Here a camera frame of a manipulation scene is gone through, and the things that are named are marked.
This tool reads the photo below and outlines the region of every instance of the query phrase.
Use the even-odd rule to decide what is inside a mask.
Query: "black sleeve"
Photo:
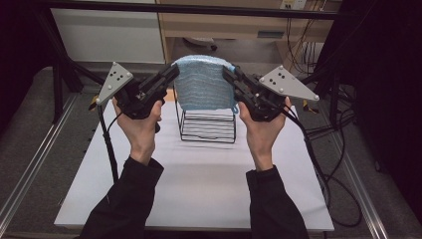
[[[154,159],[145,166],[129,158],[118,182],[91,212],[80,238],[143,238],[162,171]]]
[[[309,238],[304,219],[286,192],[277,168],[246,173],[253,239]]]

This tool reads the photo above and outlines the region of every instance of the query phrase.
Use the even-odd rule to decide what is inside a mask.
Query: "human hand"
[[[121,109],[117,106],[117,100],[112,99],[114,110],[118,116]],[[130,157],[148,165],[155,150],[155,124],[161,121],[162,101],[157,101],[146,119],[131,119],[125,114],[117,118],[117,123],[123,130],[130,143]]]
[[[289,108],[292,106],[289,98],[285,99],[285,103]],[[240,119],[246,125],[246,140],[257,171],[273,168],[272,148],[277,136],[285,126],[286,116],[279,114],[269,122],[253,121],[244,103],[239,102],[239,109]]]

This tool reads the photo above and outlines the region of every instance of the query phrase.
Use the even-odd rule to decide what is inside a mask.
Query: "triangular metal plate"
[[[273,69],[260,79],[260,84],[279,96],[318,101],[319,96],[287,71],[283,66]]]
[[[118,92],[118,90],[124,87],[132,79],[133,74],[130,71],[122,67],[119,63],[113,62],[105,79],[105,84],[97,98],[97,105],[102,105],[107,102]]]

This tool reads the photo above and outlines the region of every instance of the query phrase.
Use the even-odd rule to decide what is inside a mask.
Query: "cabinet door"
[[[102,2],[154,3],[154,0]],[[163,63],[156,13],[52,9],[69,56],[84,62]]]

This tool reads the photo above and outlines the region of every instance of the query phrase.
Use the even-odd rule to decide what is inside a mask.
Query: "metal rail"
[[[319,108],[321,109],[321,113],[326,123],[330,124],[330,120],[328,119],[328,109],[322,104],[319,104]],[[331,134],[331,137],[335,142],[338,152],[341,152],[341,138],[339,133],[334,132]],[[388,234],[384,228],[384,224],[379,218],[375,206],[373,205],[372,200],[370,199],[369,194],[347,153],[347,150],[344,153],[342,167],[350,182],[354,195],[362,208],[363,217],[366,220],[366,224],[372,234],[372,237],[375,239],[387,239]]]
[[[3,205],[3,208],[0,210],[0,238],[5,233],[7,227],[12,221],[13,216],[18,210],[19,205],[21,204],[32,182],[37,176],[37,173],[40,170],[44,159],[47,157],[47,154],[49,153],[51,147],[56,141],[56,138],[62,130],[63,125],[68,119],[68,116],[70,115],[70,112],[72,111],[72,108],[78,96],[79,94],[70,95],[69,99],[65,104],[64,113],[60,117],[59,121],[51,126],[49,132],[47,133],[37,152],[33,156],[31,162],[28,164],[28,167],[26,168],[25,172],[19,179],[19,182],[16,184],[6,203]]]
[[[148,4],[148,3],[121,3],[121,2],[95,2],[95,1],[70,1],[70,0],[37,0],[35,4],[47,8],[80,9],[99,11],[122,12],[152,12],[152,13],[183,13],[207,14],[227,16],[252,16],[275,18],[299,18],[321,20],[348,20],[357,17],[351,13],[303,11],[266,8],[242,8],[223,6],[199,6],[178,4]]]

